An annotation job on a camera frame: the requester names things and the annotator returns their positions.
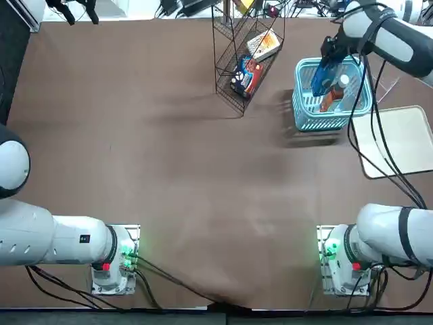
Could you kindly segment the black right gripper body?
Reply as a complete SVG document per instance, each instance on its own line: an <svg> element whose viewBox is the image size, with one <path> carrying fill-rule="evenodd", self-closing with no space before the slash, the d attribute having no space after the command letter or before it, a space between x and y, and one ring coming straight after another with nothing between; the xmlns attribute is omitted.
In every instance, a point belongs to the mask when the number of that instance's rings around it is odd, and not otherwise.
<svg viewBox="0 0 433 325"><path fill-rule="evenodd" d="M351 38L345 35L326 36L322 42L321 63L339 63L350 55Z"/></svg>

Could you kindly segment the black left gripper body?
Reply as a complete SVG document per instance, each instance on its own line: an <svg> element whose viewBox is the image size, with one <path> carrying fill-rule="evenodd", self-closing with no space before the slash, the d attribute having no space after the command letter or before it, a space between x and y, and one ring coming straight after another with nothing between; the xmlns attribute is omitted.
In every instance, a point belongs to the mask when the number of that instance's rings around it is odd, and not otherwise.
<svg viewBox="0 0 433 325"><path fill-rule="evenodd" d="M95 7L96 4L96 0L75 0L75 1L83 5L84 7ZM60 5L63 4L61 0L46 0L45 2L49 7L59 7Z"/></svg>

